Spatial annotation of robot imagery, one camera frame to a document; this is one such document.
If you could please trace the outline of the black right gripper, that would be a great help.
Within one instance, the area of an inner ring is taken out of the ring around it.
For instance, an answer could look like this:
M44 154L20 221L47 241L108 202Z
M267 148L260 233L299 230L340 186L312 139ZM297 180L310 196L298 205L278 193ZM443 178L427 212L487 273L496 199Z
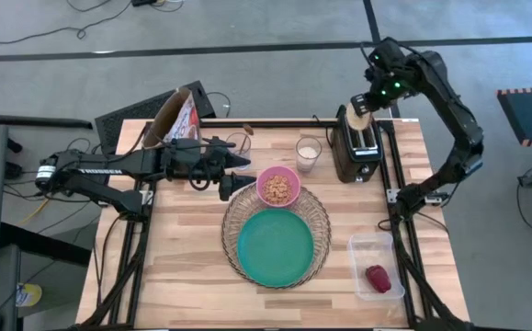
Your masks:
M357 116L364 116L372 112L376 115L385 108L389 108L399 98L409 94L406 78L409 69L403 64L382 68L372 64L365 71L365 77L370 82L369 91L350 98L350 103Z

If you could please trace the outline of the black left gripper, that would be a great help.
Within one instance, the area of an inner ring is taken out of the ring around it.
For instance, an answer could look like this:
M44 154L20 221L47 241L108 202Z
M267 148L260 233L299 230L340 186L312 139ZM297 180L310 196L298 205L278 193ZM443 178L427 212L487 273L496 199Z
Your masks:
M219 197L221 201L228 201L230 196L237 190L256 182L256 177L225 175L226 168L245 169L251 161L237 154L229 153L229 144L220 140L217 136L211 139L203 138L204 144L200 144L199 160L188 169L188 182L190 185L219 184Z

